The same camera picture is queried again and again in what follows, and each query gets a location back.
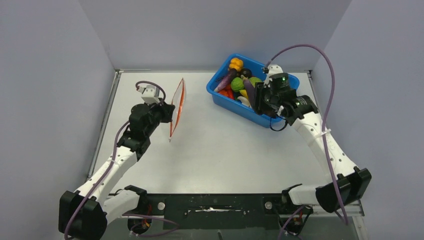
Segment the clear zip bag orange zipper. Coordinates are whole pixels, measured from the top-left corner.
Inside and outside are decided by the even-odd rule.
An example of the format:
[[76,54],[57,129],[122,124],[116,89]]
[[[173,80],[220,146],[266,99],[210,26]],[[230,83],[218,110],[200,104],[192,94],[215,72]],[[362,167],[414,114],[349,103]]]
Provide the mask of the clear zip bag orange zipper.
[[179,121],[181,119],[181,115],[183,112],[183,107],[185,103],[187,95],[187,88],[186,88],[186,82],[184,78],[182,78],[174,92],[174,95],[171,100],[171,104],[175,106],[175,109],[172,112],[172,120],[170,122],[170,128],[169,128],[169,141],[172,140],[173,135],[176,131],[176,128],[179,124]]

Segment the dark purple toy eggplant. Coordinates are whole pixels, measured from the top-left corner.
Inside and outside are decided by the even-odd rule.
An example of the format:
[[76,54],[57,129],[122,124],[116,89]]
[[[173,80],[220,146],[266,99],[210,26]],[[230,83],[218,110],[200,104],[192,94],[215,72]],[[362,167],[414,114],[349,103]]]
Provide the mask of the dark purple toy eggplant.
[[248,96],[248,100],[249,100],[249,104],[251,106],[252,109],[255,108],[255,98],[256,98],[256,90],[255,87],[252,85],[252,83],[250,82],[250,80],[244,76],[242,76],[242,81],[243,81],[243,85],[244,85],[244,89],[246,90],[247,96]]

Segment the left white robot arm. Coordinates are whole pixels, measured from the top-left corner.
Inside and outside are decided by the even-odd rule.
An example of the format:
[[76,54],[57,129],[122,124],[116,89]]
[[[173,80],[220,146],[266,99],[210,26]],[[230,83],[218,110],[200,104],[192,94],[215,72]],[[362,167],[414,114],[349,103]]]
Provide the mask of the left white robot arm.
[[115,135],[109,158],[83,185],[61,196],[58,230],[64,239],[99,240],[111,222],[141,205],[146,195],[141,188],[130,185],[116,196],[109,194],[147,151],[155,129],[172,122],[175,108],[164,102],[132,107]]

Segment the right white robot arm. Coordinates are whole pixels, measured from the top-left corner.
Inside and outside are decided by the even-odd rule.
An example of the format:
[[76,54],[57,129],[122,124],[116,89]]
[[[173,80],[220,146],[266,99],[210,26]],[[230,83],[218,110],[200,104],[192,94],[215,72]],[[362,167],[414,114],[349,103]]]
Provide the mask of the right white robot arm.
[[359,168],[323,127],[319,109],[308,95],[297,95],[288,73],[274,73],[255,85],[254,110],[271,118],[283,118],[304,139],[322,169],[327,184],[303,183],[283,191],[282,209],[295,213],[301,205],[320,206],[333,213],[358,201],[372,179],[367,168]]

